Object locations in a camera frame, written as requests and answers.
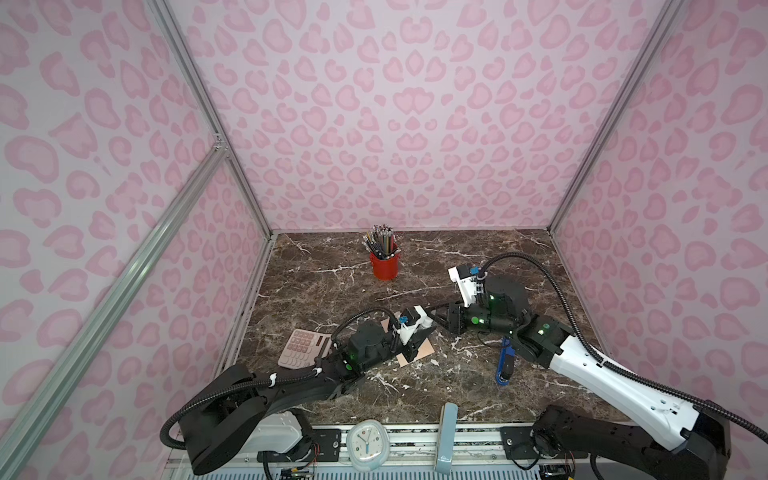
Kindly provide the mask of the pink envelope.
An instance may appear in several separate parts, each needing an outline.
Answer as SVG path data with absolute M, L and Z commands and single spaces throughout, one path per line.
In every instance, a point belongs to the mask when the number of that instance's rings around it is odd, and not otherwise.
M 386 352 L 389 354 L 390 358 L 401 356 L 406 363 L 412 362 L 419 356 L 420 351 L 422 350 L 422 345 L 437 327 L 436 323 L 433 321 L 432 328 L 416 332 L 410 342 L 403 345 L 399 339 L 397 331 L 399 322 L 397 321 L 394 326 L 392 326 L 391 323 L 392 321 L 389 321 L 389 325 L 386 328 Z

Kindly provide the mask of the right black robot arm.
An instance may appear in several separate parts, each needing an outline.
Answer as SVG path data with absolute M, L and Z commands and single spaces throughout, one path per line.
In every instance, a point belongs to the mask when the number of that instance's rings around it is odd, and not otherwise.
M 590 345 L 573 321 L 534 312 L 525 287 L 505 276 L 456 278 L 461 300 L 421 307 L 452 333 L 498 333 L 517 357 L 580 384 L 630 419 L 601 421 L 551 405 L 534 422 L 530 443 L 542 456 L 577 451 L 655 479 L 722 479 L 731 457 L 730 428 L 767 433 L 714 402 L 643 378 Z

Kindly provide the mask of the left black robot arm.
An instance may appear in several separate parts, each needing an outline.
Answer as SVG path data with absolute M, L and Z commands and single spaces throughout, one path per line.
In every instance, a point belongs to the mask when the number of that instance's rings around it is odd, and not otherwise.
M 399 319 L 393 327 L 383 328 L 370 321 L 347 339 L 332 336 L 328 355 L 305 368 L 259 375 L 236 364 L 173 413 L 160 428 L 159 440 L 184 450 L 194 474 L 211 473 L 240 452 L 265 418 L 344 395 L 368 370 L 398 355 L 414 359 L 435 328 Z

